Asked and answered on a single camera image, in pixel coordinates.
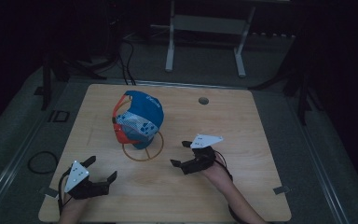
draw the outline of human arm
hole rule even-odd
[[[216,159],[222,163],[218,154],[216,154]],[[241,220],[252,224],[267,223],[246,201],[241,192],[232,182],[225,168],[220,164],[214,162],[211,167],[201,172],[223,194],[228,205]]]
[[[76,224],[83,215],[90,198],[83,200],[71,199],[65,194],[63,201],[65,206],[62,209],[59,224]]]

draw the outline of cable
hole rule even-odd
[[[130,42],[130,41],[127,41],[127,40],[123,40],[124,43],[128,44],[131,46],[131,53],[130,53],[130,57],[129,59],[127,60],[127,73],[130,77],[130,80],[131,80],[131,83],[133,86],[136,86],[136,83],[135,83],[135,80],[133,79],[132,75],[131,75],[131,72],[130,72],[130,60],[132,58],[132,54],[133,54],[133,44]]]
[[[63,179],[69,175],[69,173],[71,172],[71,168],[69,168],[65,173],[63,173],[63,175],[60,178],[60,181],[58,183],[58,208],[60,210],[60,215],[62,213],[62,209],[63,207],[72,199],[69,199],[66,203],[62,202],[62,181]]]
[[[224,164],[223,164],[222,162],[218,161],[217,159],[213,159],[213,160],[212,160],[212,159],[209,158],[207,155],[200,155],[200,156],[203,157],[203,158],[205,158],[205,159],[207,159],[207,160],[209,160],[209,161],[214,161],[214,162],[216,162],[217,164],[219,164],[219,165],[226,171],[226,173],[228,174],[229,178],[230,178],[231,180],[233,180],[232,174],[229,172],[229,170],[228,170],[228,168],[227,168],[226,159],[223,157],[223,155],[222,155],[220,152],[218,152],[218,151],[216,151],[216,150],[214,150],[214,149],[213,149],[213,152],[217,152],[217,153],[220,155],[220,157],[222,158]]]
[[[126,82],[126,85],[128,85],[129,84],[129,82],[127,81],[127,77],[126,77],[126,73],[125,73],[125,70],[124,70],[124,63],[123,63],[123,58],[121,57],[121,54],[119,53],[118,54],[118,58],[119,58],[119,60],[120,60],[120,63],[121,63],[121,71],[122,71],[122,73],[123,73],[123,79],[124,79],[124,81]]]
[[[62,207],[65,207],[65,206],[69,203],[69,201],[71,201],[73,198],[74,198],[74,197],[70,197],[70,198],[68,199],[68,201],[66,201],[66,203],[65,203]]]
[[[42,154],[48,154],[48,155],[50,155],[50,156],[54,159],[54,161],[55,161],[55,167],[54,167],[53,169],[48,170],[48,171],[37,171],[37,170],[35,170],[34,168],[32,168],[32,161],[33,161],[37,156],[42,155]],[[34,154],[33,157],[31,157],[31,159],[28,160],[28,169],[29,169],[32,173],[37,174],[37,175],[52,174],[52,173],[55,172],[55,169],[56,169],[57,166],[58,166],[58,158],[57,158],[56,155],[54,155],[54,154],[53,154],[52,152],[50,152],[50,151],[40,151],[40,152]]]
[[[102,72],[105,72],[106,70],[109,70],[110,68],[112,68],[113,66],[116,65],[117,63],[117,60],[118,60],[118,56],[115,57],[114,59],[109,59],[107,58],[107,61],[106,62],[103,62],[103,63],[96,63],[96,64],[93,64],[93,65],[89,65],[89,66],[86,66],[84,64],[82,64],[84,67],[86,67],[87,69],[91,70],[92,72],[94,73],[97,73],[97,74],[101,74]],[[67,67],[70,67],[70,68],[74,68],[71,64],[67,63],[67,62],[64,62],[64,64],[67,66]],[[81,73],[78,73],[78,72],[70,72],[70,75],[71,76],[78,76],[78,75],[81,75]]]

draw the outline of wire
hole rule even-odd
[[[222,164],[222,162],[220,162],[218,160],[213,160],[213,161],[216,162],[217,164],[219,164],[221,167],[227,169],[227,167],[224,164]]]
[[[128,44],[128,45],[131,46],[131,53],[130,53],[129,59],[127,60],[126,69],[127,69],[127,74],[128,74],[129,77],[130,77],[131,84],[132,84],[133,86],[136,86],[136,82],[135,82],[135,80],[133,79],[132,74],[131,74],[131,72],[130,72],[130,60],[131,60],[132,54],[133,54],[133,44],[132,44],[130,41],[128,41],[128,40],[124,40],[124,39],[123,39],[122,41],[123,41],[123,43]]]
[[[107,58],[107,61],[106,62],[103,62],[103,63],[96,63],[96,64],[93,64],[93,65],[89,65],[89,66],[86,66],[84,65],[83,63],[81,63],[84,67],[88,68],[89,70],[91,70],[92,72],[96,73],[96,74],[101,74],[102,72],[105,72],[107,70],[109,70],[110,68],[112,68],[113,66],[115,66],[117,64],[117,60],[118,60],[118,56],[115,57],[115,59],[109,59]],[[71,64],[67,63],[67,62],[64,62],[64,64],[67,66],[67,67],[70,67],[72,68],[73,70],[77,70],[75,67],[73,67]],[[79,73],[79,72],[71,72],[69,71],[70,75],[71,76],[78,76],[78,75],[82,75],[82,73]]]
[[[220,155],[220,158],[222,158],[222,160],[223,160],[223,162],[225,163],[225,168],[227,168],[227,163],[226,163],[226,159],[225,159],[225,157],[222,155],[222,153],[220,153],[220,152],[218,152],[218,151],[216,151],[216,150],[213,150],[214,152],[217,152],[217,154],[219,154]]]
[[[48,155],[50,155],[50,156],[54,159],[54,161],[55,161],[55,166],[54,166],[53,169],[48,170],[48,171],[37,171],[37,170],[35,170],[35,169],[32,167],[32,161],[33,161],[36,157],[38,157],[39,155],[42,155],[42,154],[48,154]],[[34,154],[33,157],[31,157],[31,159],[28,160],[28,169],[29,169],[32,173],[37,174],[37,175],[47,175],[47,174],[54,173],[55,169],[57,168],[57,165],[58,165],[58,158],[57,158],[56,155],[54,155],[54,154],[53,154],[52,152],[50,152],[50,151],[40,151],[40,152]]]
[[[126,82],[126,85],[128,85],[129,84],[129,82],[127,81],[127,77],[126,77],[126,72],[125,72],[125,70],[124,70],[124,63],[123,63],[123,58],[121,57],[121,54],[119,53],[118,54],[118,59],[120,60],[120,63],[121,63],[121,71],[122,71],[122,73],[123,73],[123,79],[124,79],[124,81]]]
[[[62,181],[63,179],[69,175],[69,173],[71,172],[71,168],[69,168],[65,173],[63,173],[63,175],[60,178],[60,181],[58,183],[58,208],[60,211],[60,215],[62,213],[62,209],[63,207],[72,199],[72,197],[66,202],[66,203],[62,203]]]
[[[68,201],[66,201],[66,203],[65,203],[62,207],[65,207],[65,206],[69,203],[69,201],[71,201],[73,198],[74,198],[74,197],[70,197],[70,198],[68,199]]]
[[[151,35],[150,37],[156,37],[158,35],[163,35],[163,34],[167,34],[170,31],[170,28],[164,29],[163,31],[160,31],[158,33],[155,33],[153,35]]]

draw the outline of white metal stand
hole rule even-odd
[[[223,18],[207,18],[195,17],[187,15],[175,15],[175,1],[171,1],[171,21],[170,21],[170,44],[168,46],[167,62],[165,63],[165,71],[171,72],[173,68],[174,54],[174,31],[188,30],[199,32],[210,32],[229,35],[241,35],[240,44],[234,49],[235,61],[238,68],[238,76],[245,77],[245,69],[242,60],[242,50],[246,37],[249,33],[250,24],[255,14],[255,7],[251,8],[247,21],[232,20]]]

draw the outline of metal frame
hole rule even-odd
[[[173,69],[173,54],[175,50],[174,45],[174,31],[175,30],[188,30],[188,31],[200,31],[219,34],[241,35],[240,44],[234,49],[235,62],[237,64],[238,76],[245,77],[245,68],[243,65],[243,59],[241,56],[243,46],[247,35],[249,34],[249,28],[252,19],[255,14],[255,7],[251,8],[246,21],[223,19],[223,18],[206,18],[195,17],[186,15],[175,14],[175,1],[171,1],[171,21],[170,21],[170,43],[167,52],[167,61],[165,63],[165,71],[171,72]]]
[[[305,126],[303,124],[303,121],[296,115],[296,111],[293,109],[293,106],[290,104],[287,98],[286,98],[286,103],[289,106],[290,112],[292,113],[292,116],[296,121],[296,126],[301,131],[304,137],[307,149],[309,150],[310,153],[310,161],[312,163],[313,170],[315,171],[315,174],[319,180],[321,189],[324,192],[324,197],[330,207],[334,220],[336,221],[336,223],[339,224],[350,223],[347,214],[345,212],[345,209],[342,206],[337,196],[336,188],[334,187],[329,175],[324,169],[323,162],[318,154],[318,149],[313,144],[307,126]]]

